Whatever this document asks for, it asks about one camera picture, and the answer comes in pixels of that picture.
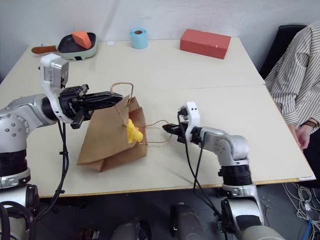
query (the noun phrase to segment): table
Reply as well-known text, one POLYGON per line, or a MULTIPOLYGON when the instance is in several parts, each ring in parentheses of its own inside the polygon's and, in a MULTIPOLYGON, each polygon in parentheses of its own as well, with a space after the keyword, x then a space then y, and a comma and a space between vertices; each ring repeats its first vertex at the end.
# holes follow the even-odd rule
MULTIPOLYGON (((68 86, 87 83, 93 93, 108 90, 114 82, 132 82, 147 124, 160 119, 176 123, 178 108, 186 101, 194 101, 202 126, 248 140, 252 178, 258 184, 291 182, 313 175, 238 38, 231 39, 225 60, 179 51, 178 46, 178 40, 150 41, 144 50, 132 49, 128 42, 116 42, 114 46, 100 43, 95 57, 70 62, 68 86)), ((28 48, 0 85, 0 108, 14 98, 42 93, 39 62, 40 56, 28 48)), ((116 90, 129 92, 125 86, 116 90)), ((102 173, 77 166, 87 126, 84 122, 78 130, 67 127, 70 168, 63 196, 192 187, 184 145, 176 137, 150 144, 145 158, 102 173)), ((167 136, 160 125, 147 129, 149 141, 167 136)), ((62 167, 58 126, 36 129, 27 144, 31 183, 38 186, 42 197, 52 196, 62 167)), ((193 165, 199 150, 196 145, 189 150, 193 165)), ((204 151, 200 183, 205 187, 220 186, 218 171, 217 157, 204 151)))

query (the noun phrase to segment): frying pan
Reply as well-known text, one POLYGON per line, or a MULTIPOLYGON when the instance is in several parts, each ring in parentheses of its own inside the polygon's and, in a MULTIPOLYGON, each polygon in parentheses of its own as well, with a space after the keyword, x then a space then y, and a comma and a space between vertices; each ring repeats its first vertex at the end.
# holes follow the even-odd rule
POLYGON ((91 47, 85 49, 84 47, 76 44, 72 35, 65 36, 61 39, 58 47, 52 46, 36 46, 31 49, 34 54, 44 54, 50 52, 59 52, 61 57, 70 60, 85 60, 90 58, 97 52, 98 45, 96 44, 97 37, 94 33, 88 32, 91 41, 91 47))

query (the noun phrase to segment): paper bag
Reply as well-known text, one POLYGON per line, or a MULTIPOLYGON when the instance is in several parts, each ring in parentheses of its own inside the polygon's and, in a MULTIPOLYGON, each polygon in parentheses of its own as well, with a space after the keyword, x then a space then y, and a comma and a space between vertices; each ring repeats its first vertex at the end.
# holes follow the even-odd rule
POLYGON ((93 113, 78 165, 102 172, 147 155, 146 121, 137 99, 127 96, 115 106, 93 113), (140 143, 128 143, 129 118, 143 134, 140 143))

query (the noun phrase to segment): white wall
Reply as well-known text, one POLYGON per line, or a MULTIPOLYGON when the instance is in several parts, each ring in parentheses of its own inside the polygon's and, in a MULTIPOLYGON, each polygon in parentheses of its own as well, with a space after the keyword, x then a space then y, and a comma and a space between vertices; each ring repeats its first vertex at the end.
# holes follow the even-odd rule
POLYGON ((99 41, 179 39, 186 28, 239 36, 259 69, 279 25, 320 20, 319 0, 0 0, 0 75, 28 45, 57 45, 74 30, 99 41))

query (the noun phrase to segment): blue tape roll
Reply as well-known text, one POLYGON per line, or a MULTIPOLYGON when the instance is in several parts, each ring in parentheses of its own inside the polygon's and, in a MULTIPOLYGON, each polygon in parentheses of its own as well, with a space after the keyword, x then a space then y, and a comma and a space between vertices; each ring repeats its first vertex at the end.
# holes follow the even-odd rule
POLYGON ((148 47, 148 33, 143 28, 134 28, 130 31, 131 45, 134 49, 148 47))

